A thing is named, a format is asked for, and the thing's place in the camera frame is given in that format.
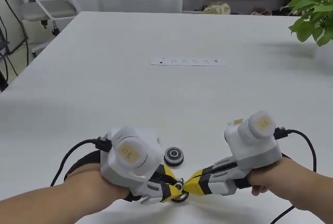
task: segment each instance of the label sticker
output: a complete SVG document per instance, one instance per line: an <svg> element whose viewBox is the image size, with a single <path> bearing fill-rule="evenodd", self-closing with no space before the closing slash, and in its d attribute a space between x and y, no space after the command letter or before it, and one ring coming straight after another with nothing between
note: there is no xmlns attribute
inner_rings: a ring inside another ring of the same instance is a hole
<svg viewBox="0 0 333 224"><path fill-rule="evenodd" d="M240 125L243 123L243 119L234 120L234 125Z"/></svg>
<svg viewBox="0 0 333 224"><path fill-rule="evenodd" d="M118 154L131 165L140 159L140 154L129 142L125 142L120 146Z"/></svg>
<svg viewBox="0 0 333 224"><path fill-rule="evenodd" d="M268 115L264 115L257 120L255 125L259 130L265 131L272 125L272 121Z"/></svg>

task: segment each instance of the table surface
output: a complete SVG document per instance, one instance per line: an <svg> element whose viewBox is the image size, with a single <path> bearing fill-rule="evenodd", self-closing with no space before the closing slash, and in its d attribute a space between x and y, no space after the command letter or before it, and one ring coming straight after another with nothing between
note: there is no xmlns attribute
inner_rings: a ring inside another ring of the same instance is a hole
<svg viewBox="0 0 333 224"><path fill-rule="evenodd" d="M305 132L318 171L333 176L333 71L313 59L313 41L290 36L294 20L81 13L0 95L0 198L48 186L73 145L124 125L155 128L163 148L180 147L185 161L174 173L188 178L230 155L227 122L258 110ZM217 57L227 67L150 66L156 56ZM311 167L303 139L293 135L280 146ZM65 170L92 150L77 150ZM288 206L246 189L229 197L191 196L183 205L120 201L79 223L267 224ZM302 222L321 223L297 210L280 221Z"/></svg>

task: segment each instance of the cable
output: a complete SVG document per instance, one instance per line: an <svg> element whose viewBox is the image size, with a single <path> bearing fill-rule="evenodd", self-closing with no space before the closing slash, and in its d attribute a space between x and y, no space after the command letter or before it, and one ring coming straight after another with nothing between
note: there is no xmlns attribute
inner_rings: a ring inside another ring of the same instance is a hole
<svg viewBox="0 0 333 224"><path fill-rule="evenodd" d="M0 22L3 25L4 29L5 29L5 44L6 44L6 47L8 47L8 32L7 32L7 28L6 28L5 24L4 24L1 16L0 16ZM15 75L18 77L19 75L17 74L17 72L16 72L16 70L15 70L13 64L11 63L11 61L9 59L9 56L7 54L5 54L5 56L3 57L3 59L6 61L6 58L8 59L8 61L9 61L10 65L11 65L11 67L12 67Z"/></svg>
<svg viewBox="0 0 333 224"><path fill-rule="evenodd" d="M289 207L287 210L283 211L278 217L276 217L272 222L271 224L275 224L277 223L281 218L283 218L285 215L287 215L288 213L290 213L292 210L294 210L295 207L294 206L291 206Z"/></svg>
<svg viewBox="0 0 333 224"><path fill-rule="evenodd" d="M85 141L82 141L80 143L78 143L77 145L75 145L73 148L71 148L67 154L64 156L64 158L62 159L61 161L61 164L60 164L60 167L56 173L56 175L54 176L53 178L53 181L51 183L50 186L54 186L57 179L59 178L62 170L63 170L63 167L65 165L65 162L67 161L68 157L75 151L77 150L79 147L83 146L84 144L87 144L87 143L92 143L95 145L95 147L98 149L98 150L102 150L104 152L109 152L112 148L112 143L110 140L108 139L105 139L105 138L102 138L102 137L99 137L97 139L88 139L88 140L85 140Z"/></svg>
<svg viewBox="0 0 333 224"><path fill-rule="evenodd" d="M313 159L313 169L312 170L314 172L317 172L317 155L316 155L316 151L314 150L314 147L313 147L310 139L304 133L302 133L301 131L294 130L294 129L289 129L289 130L286 130L286 131L288 133L298 134L306 140L306 142L308 143L308 146L310 147L311 153L312 153L312 159Z"/></svg>
<svg viewBox="0 0 333 224"><path fill-rule="evenodd" d="M9 10L11 11L11 13L14 15L14 17L16 18L16 20L19 22L21 28L22 28L22 32L23 32L23 36L24 36L24 40L25 40L25 47L27 49L27 66L29 65L29 45L28 45L28 35L27 32L25 31L24 25L22 23L22 21L18 18L18 16L16 15L16 13L13 11L11 5L9 4L8 0L4 0L5 3L7 4Z"/></svg>
<svg viewBox="0 0 333 224"><path fill-rule="evenodd" d="M5 57L2 55L2 54L0 54L0 60L3 60L4 61L4 63L5 63L5 69L6 69L6 82L8 82L8 79L9 79L9 72L8 72L8 65L7 65L7 61L6 61L6 59L5 59Z"/></svg>
<svg viewBox="0 0 333 224"><path fill-rule="evenodd" d="M302 136L306 140L306 142L307 142L307 144L308 144L308 146L309 146L309 148L311 150L311 154L312 154L312 159L313 159L313 169L312 170L314 172L317 172L317 155L316 155L316 151L314 150L314 147L313 147L310 139L304 133L302 133L301 131L298 131L298 130L294 130L294 129L288 129L288 130L286 130L285 128L276 128L275 129L275 133L274 133L274 137L275 137L276 140L279 140L279 139L287 137L289 134L292 134L292 133L298 134L298 135ZM277 223L286 214L290 213L294 209L295 209L294 206L289 207L287 210L283 211L278 217L276 217L271 222L271 224Z"/></svg>
<svg viewBox="0 0 333 224"><path fill-rule="evenodd" d="M7 60L9 61L9 64L11 65L11 68L13 69L15 75L18 77L19 75L17 74L15 68L14 68L14 65L11 63L10 59L9 59L9 56L6 54L4 59L7 58Z"/></svg>

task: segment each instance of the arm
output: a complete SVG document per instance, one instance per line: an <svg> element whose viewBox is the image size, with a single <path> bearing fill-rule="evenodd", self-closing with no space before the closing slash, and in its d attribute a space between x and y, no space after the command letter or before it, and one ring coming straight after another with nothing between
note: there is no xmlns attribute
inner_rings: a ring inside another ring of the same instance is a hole
<svg viewBox="0 0 333 224"><path fill-rule="evenodd" d="M312 172L295 161L281 159L267 168L251 172L252 194L270 190L300 210L308 210L326 224L333 223L333 179Z"/></svg>
<svg viewBox="0 0 333 224"><path fill-rule="evenodd" d="M73 224L128 193L105 181L99 165L86 165L72 173L64 184L1 201L0 223Z"/></svg>

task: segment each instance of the power strip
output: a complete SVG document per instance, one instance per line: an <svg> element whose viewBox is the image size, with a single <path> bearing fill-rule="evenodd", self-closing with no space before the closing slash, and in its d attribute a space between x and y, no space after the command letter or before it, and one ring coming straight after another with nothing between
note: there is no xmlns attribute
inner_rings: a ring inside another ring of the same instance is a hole
<svg viewBox="0 0 333 224"><path fill-rule="evenodd" d="M154 57L150 61L151 65L159 66L226 66L217 58L166 58Z"/></svg>

